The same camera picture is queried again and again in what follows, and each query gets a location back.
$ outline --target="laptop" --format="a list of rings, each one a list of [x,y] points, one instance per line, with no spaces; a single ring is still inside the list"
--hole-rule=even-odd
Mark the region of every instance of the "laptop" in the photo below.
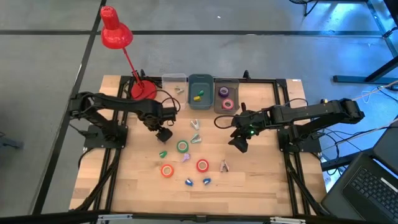
[[[390,125],[398,127],[398,122]],[[398,224],[398,128],[387,129],[373,154],[361,153],[322,200],[339,218]]]

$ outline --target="green tape roll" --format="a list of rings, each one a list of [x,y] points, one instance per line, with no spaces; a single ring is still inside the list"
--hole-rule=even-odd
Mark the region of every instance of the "green tape roll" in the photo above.
[[[177,151],[181,152],[181,153],[186,153],[188,152],[188,142],[186,142],[185,140],[181,140],[179,142],[177,142]]]

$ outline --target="concrete floor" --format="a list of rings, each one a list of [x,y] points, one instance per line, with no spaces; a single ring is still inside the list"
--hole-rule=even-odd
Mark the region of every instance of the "concrete floor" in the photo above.
[[[390,29],[393,23],[383,1],[372,3]],[[99,4],[99,0],[3,0],[0,29],[91,30]],[[306,18],[303,6],[288,0],[108,0],[107,4],[118,10],[121,21],[132,30],[378,30],[365,3],[322,1]],[[0,131],[25,143],[23,150],[0,151],[2,217],[25,215],[32,208],[87,40],[87,35],[0,35]],[[398,32],[391,40],[398,48]],[[135,35],[128,51],[135,66],[153,76],[241,77],[248,69],[253,78],[299,78],[310,103],[320,98],[355,98],[372,90],[375,86],[333,83],[331,78],[369,75],[392,59],[384,40],[363,36]],[[128,74],[123,53],[104,48],[97,36],[81,90],[98,91],[103,75]],[[398,70],[388,76],[398,77]],[[366,113],[362,122],[331,129],[354,133],[397,116],[398,104],[384,95],[372,95],[369,103],[358,102]],[[87,125],[72,122],[79,128]],[[367,149],[381,134],[353,143]],[[333,144],[327,138],[321,142],[323,148]],[[82,145],[83,138],[69,129],[44,212],[68,209]],[[356,151],[349,144],[340,150],[341,156]],[[335,149],[324,155],[336,157]]]

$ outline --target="green object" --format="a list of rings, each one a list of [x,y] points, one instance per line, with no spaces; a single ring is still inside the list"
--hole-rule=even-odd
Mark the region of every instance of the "green object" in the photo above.
[[[165,158],[166,157],[166,155],[167,155],[167,151],[163,151],[163,152],[161,152],[161,153],[159,153],[159,155],[160,155],[160,158]]]
[[[188,142],[186,142],[185,140],[181,140],[179,142],[177,142],[177,151],[181,152],[181,153],[186,153],[188,152]]]

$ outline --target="wooden table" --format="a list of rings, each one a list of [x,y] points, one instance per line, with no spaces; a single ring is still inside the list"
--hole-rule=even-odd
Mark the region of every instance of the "wooden table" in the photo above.
[[[99,92],[116,96],[120,76],[106,75]],[[304,98],[300,80],[287,80],[289,98]],[[239,102],[247,109],[259,110],[275,104],[270,84],[241,83]],[[304,106],[296,100],[292,107]],[[111,119],[112,111],[101,112]],[[279,151],[275,130],[263,131],[249,140],[249,150],[242,154],[228,145],[230,129],[218,129],[213,120],[219,114],[213,109],[191,110],[187,105],[177,115],[177,122],[169,127],[173,136],[166,144],[156,140],[155,133],[129,113],[129,133],[126,147],[122,150],[111,210],[114,212],[212,214],[212,215],[291,215],[288,185],[283,155]],[[200,120],[200,130],[190,126],[191,119]],[[220,125],[229,125],[220,121]],[[191,159],[182,163],[183,154],[177,152],[176,143],[181,139],[189,142],[194,133],[202,137],[202,143],[190,144]],[[164,159],[159,152],[168,152]],[[70,208],[79,206],[98,181],[104,149],[94,149],[81,162]],[[319,160],[311,154],[301,153],[305,183],[318,202],[326,190]],[[199,173],[195,164],[206,159],[208,172]],[[230,172],[219,171],[221,160],[226,159]],[[171,178],[160,174],[163,164],[173,165]],[[193,180],[193,187],[184,184],[186,178]],[[212,182],[203,185],[203,179]],[[101,208],[104,207],[107,186],[103,191]],[[301,196],[295,186],[299,211],[302,212]]]

